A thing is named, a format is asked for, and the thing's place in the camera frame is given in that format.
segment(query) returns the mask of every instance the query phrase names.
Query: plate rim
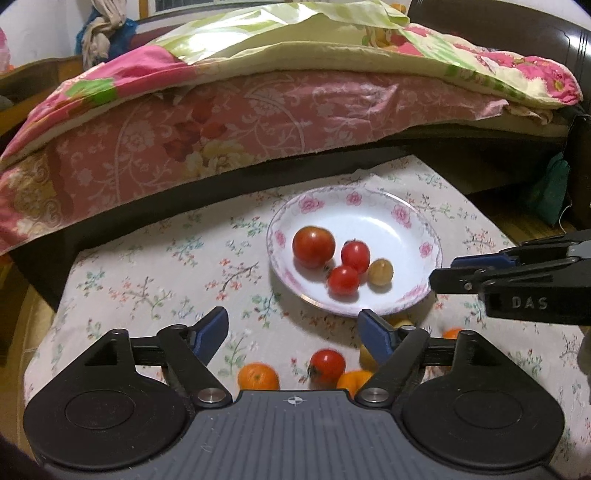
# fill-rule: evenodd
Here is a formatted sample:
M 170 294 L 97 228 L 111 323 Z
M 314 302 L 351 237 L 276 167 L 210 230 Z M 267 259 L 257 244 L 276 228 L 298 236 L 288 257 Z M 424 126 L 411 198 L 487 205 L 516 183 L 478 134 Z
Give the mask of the plate rim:
M 267 241 L 267 258 L 269 259 L 269 263 L 271 264 L 271 269 L 273 270 L 274 275 L 279 279 L 279 281 L 290 291 L 292 292 L 295 296 L 301 298 L 302 300 L 304 300 L 305 302 L 313 305 L 314 307 L 317 307 L 321 310 L 324 310 L 325 312 L 329 312 L 331 314 L 335 314 L 335 315 L 339 315 L 339 316 L 343 316 L 343 317 L 348 317 L 348 318 L 356 318 L 357 314 L 355 315 L 351 315 L 349 313 L 344 313 L 344 312 L 335 312 L 333 309 L 327 308 L 327 306 L 325 304 L 323 304 L 322 302 L 319 302 L 317 300 L 314 300 L 312 298 L 310 298 L 308 295 L 305 295 L 303 293 L 296 293 L 292 286 L 289 286 L 282 278 L 281 275 L 279 275 L 279 273 L 277 272 L 277 269 L 274 265 L 274 263 L 271 261 L 271 255 L 272 255 L 272 232 L 271 232 L 271 228 L 275 222 L 275 220 L 277 219 L 277 217 L 281 214 L 283 214 L 291 205 L 293 205 L 295 202 L 299 201 L 302 197 L 309 195 L 309 194 L 313 194 L 314 192 L 325 192 L 325 191 L 330 191 L 330 190 L 365 190 L 366 192 L 371 192 L 371 193 L 377 193 L 380 195 L 383 195 L 385 197 L 389 197 L 390 199 L 400 202 L 402 203 L 405 207 L 409 208 L 410 210 L 412 210 L 417 217 L 426 225 L 428 225 L 428 227 L 430 228 L 430 230 L 433 233 L 433 239 L 434 239 L 434 243 L 437 244 L 439 250 L 437 253 L 437 257 L 435 259 L 435 268 L 441 268 L 441 266 L 443 265 L 443 251 L 441 250 L 441 242 L 439 240 L 439 236 L 437 235 L 435 229 L 433 228 L 433 225 L 431 224 L 431 222 L 429 222 L 427 220 L 427 218 L 425 218 L 425 216 L 419 212 L 413 205 L 411 205 L 410 203 L 406 202 L 405 200 L 402 200 L 402 198 L 398 197 L 397 195 L 394 195 L 393 193 L 390 192 L 386 192 L 384 190 L 379 190 L 379 189 L 371 189 L 371 188 L 367 188 L 366 186 L 356 186 L 353 187 L 351 185 L 326 185 L 323 187 L 316 187 L 310 190 L 306 190 L 305 192 L 301 192 L 295 196 L 293 196 L 290 200 L 287 200 L 273 215 L 273 217 L 271 218 L 271 220 L 269 221 L 269 225 L 267 227 L 267 235 L 266 235 L 266 241 Z M 417 297 L 415 297 L 415 299 L 413 300 L 412 304 L 403 304 L 402 306 L 398 306 L 398 307 L 393 307 L 391 309 L 387 309 L 387 310 L 380 310 L 379 312 L 375 312 L 377 315 L 383 316 L 383 315 L 392 315 L 394 313 L 398 313 L 398 312 L 402 312 L 406 309 L 409 309 L 410 307 L 418 304 L 419 302 L 421 302 L 423 299 L 425 299 L 429 294 L 431 293 L 431 285 L 429 285 L 428 283 L 428 279 L 427 279 L 427 288 L 425 288 L 424 292 L 422 292 L 421 294 L 419 294 Z

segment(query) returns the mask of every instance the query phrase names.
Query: floral tablecloth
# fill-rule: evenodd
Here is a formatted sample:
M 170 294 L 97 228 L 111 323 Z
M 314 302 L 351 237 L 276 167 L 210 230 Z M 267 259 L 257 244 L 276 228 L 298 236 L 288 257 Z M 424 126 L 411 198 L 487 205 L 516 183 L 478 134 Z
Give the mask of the floral tablecloth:
M 351 183 L 384 189 L 423 212 L 440 237 L 444 266 L 459 255 L 511 245 L 415 157 L 183 213 L 79 255 L 54 324 L 27 369 L 26 400 L 110 329 L 154 335 L 170 324 L 192 325 L 217 305 L 228 310 L 231 332 L 209 368 L 234 396 L 236 374 L 250 362 L 272 365 L 284 389 L 307 388 L 306 362 L 320 348 L 341 351 L 348 369 L 359 368 L 355 321 L 292 295 L 270 272 L 265 249 L 267 226 L 287 199 L 311 188 Z M 591 407 L 587 377 L 577 362 L 583 341 L 578 327 L 491 319 L 475 296 L 431 294 L 404 315 L 432 335 L 467 327 L 500 347 L 558 399 L 566 414 L 554 467 L 569 478 L 591 472 Z M 139 371 L 161 380 L 157 368 Z

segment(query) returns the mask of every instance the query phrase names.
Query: floral plate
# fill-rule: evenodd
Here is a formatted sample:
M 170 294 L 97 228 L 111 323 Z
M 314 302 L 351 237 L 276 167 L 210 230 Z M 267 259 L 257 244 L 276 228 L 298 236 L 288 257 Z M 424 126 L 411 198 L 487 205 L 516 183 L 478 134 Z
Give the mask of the floral plate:
M 326 228 L 335 237 L 335 256 L 328 268 L 308 270 L 294 261 L 291 241 L 307 225 Z M 326 288 L 327 272 L 340 264 L 340 250 L 352 239 L 368 245 L 372 261 L 390 260 L 394 278 L 378 289 L 363 275 L 357 295 L 333 297 Z M 356 317 L 364 308 L 386 315 L 411 307 L 429 293 L 429 275 L 441 267 L 439 239 L 420 213 L 394 195 L 354 186 L 322 187 L 289 200 L 269 224 L 267 253 L 275 274 L 293 293 L 347 317 Z

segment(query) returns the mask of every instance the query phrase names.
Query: orange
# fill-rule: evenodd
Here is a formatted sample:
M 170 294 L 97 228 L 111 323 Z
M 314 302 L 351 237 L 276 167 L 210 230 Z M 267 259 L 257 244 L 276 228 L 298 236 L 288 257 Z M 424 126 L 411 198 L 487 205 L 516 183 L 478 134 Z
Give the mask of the orange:
M 448 338 L 451 340 L 457 340 L 457 334 L 460 333 L 463 328 L 450 328 L 447 332 L 443 332 L 443 338 Z
M 238 372 L 240 390 L 279 390 L 279 375 L 269 365 L 244 365 Z
M 337 389 L 348 390 L 351 398 L 354 398 L 363 385 L 372 377 L 373 373 L 367 370 L 354 370 L 342 374 L 336 384 Z

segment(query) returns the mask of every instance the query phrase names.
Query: cherry tomato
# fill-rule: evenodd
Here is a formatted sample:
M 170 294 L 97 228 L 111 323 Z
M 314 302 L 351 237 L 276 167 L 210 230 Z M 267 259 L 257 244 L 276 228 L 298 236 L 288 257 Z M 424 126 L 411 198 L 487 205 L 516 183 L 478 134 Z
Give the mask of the cherry tomato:
M 353 295 L 359 288 L 359 275 L 353 267 L 341 265 L 332 269 L 327 283 L 334 295 Z
M 368 372 L 377 372 L 379 365 L 364 344 L 359 347 L 359 365 Z
M 340 259 L 343 265 L 353 267 L 361 275 L 369 267 L 369 248 L 358 240 L 347 242 L 340 251 Z
M 308 375 L 314 382 L 323 385 L 336 385 L 344 371 L 345 359 L 343 355 L 334 350 L 318 350 L 310 358 Z
M 385 258 L 378 258 L 368 268 L 368 282 L 378 287 L 388 285 L 393 276 L 394 268 Z
M 306 268 L 319 268 L 335 254 L 335 238 L 325 228 L 305 226 L 294 235 L 294 256 Z

